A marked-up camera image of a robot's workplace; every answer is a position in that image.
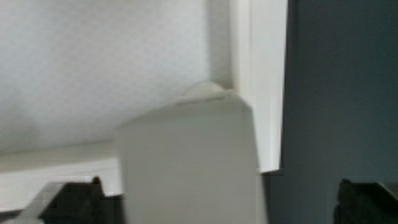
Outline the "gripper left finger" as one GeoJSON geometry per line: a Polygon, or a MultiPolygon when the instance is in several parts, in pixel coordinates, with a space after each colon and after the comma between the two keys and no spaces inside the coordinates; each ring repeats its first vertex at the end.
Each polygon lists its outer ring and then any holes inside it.
{"type": "Polygon", "coordinates": [[[18,214],[14,224],[124,224],[123,196],[107,196],[100,177],[53,182],[18,214]]]}

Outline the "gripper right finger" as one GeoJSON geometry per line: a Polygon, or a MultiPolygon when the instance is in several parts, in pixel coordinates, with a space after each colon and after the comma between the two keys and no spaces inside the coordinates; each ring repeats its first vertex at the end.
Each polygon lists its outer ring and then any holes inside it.
{"type": "Polygon", "coordinates": [[[341,180],[334,224],[398,224],[398,183],[341,180]]]}

